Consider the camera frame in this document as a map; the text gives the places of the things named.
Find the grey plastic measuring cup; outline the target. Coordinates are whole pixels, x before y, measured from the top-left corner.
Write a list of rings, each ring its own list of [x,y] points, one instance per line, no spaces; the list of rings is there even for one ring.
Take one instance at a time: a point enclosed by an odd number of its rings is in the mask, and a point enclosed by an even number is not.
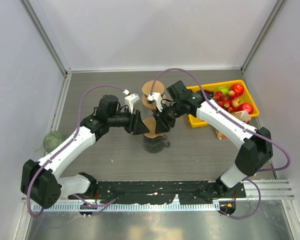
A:
[[[152,154],[161,152],[164,148],[168,148],[170,142],[166,135],[158,136],[155,138],[143,137],[143,148]]]

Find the wooden dripper ring holder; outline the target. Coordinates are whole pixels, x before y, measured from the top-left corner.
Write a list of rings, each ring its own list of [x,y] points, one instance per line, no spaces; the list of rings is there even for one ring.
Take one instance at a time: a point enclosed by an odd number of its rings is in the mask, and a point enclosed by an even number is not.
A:
[[[154,92],[152,95],[150,95],[150,98],[151,98],[151,100],[154,100],[154,102],[153,103],[149,103],[148,102],[148,97],[146,97],[145,95],[143,95],[142,96],[142,103],[143,103],[143,105],[146,107],[146,108],[148,108],[148,109],[150,109],[150,110],[152,110],[152,111],[155,111],[155,110],[157,110],[158,108],[158,106],[159,106],[159,111],[161,112],[162,110],[163,110],[163,103],[164,102],[162,102],[162,103],[160,103],[159,105],[158,105],[158,103],[156,102],[156,100],[163,100],[163,99],[165,99],[166,98],[166,95],[165,94],[162,94],[160,97],[159,97],[159,93],[156,93],[156,92]]]

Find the brown paper coffee filter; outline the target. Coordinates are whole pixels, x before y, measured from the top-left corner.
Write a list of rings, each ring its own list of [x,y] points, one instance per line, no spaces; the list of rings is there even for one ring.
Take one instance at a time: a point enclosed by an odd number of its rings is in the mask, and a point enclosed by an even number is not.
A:
[[[157,80],[154,83],[154,87],[153,87],[153,83],[154,80],[148,81],[146,82],[143,87],[142,87],[142,93],[144,94],[145,97],[147,97],[150,93],[151,93],[151,89],[153,93],[160,93],[160,95],[163,97],[165,94],[165,86],[163,85],[162,82],[160,82],[159,80]]]

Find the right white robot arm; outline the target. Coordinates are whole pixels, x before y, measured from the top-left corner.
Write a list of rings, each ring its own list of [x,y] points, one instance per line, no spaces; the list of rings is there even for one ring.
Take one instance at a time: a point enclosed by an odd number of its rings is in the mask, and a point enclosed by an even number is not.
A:
[[[156,105],[153,114],[156,134],[169,132],[177,118],[192,115],[220,131],[239,150],[233,165],[216,180],[218,195],[228,197],[238,183],[252,177],[272,158],[271,133],[267,128],[256,129],[240,121],[204,92],[194,92],[180,80],[168,87],[167,91],[172,98],[169,105],[163,102],[158,92],[150,93],[146,98],[148,103]]]

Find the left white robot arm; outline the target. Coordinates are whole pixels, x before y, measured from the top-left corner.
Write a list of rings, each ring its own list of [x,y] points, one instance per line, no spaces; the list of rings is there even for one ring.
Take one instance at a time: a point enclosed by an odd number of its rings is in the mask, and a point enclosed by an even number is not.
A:
[[[28,160],[22,169],[21,192],[26,202],[34,201],[43,209],[52,207],[59,198],[79,194],[92,199],[97,193],[96,180],[81,172],[62,177],[67,166],[84,150],[94,145],[110,128],[124,128],[132,135],[149,133],[141,119],[141,112],[134,108],[139,101],[135,93],[124,98],[124,110],[114,95],[104,95],[93,114],[85,117],[74,133],[55,150],[38,161]]]

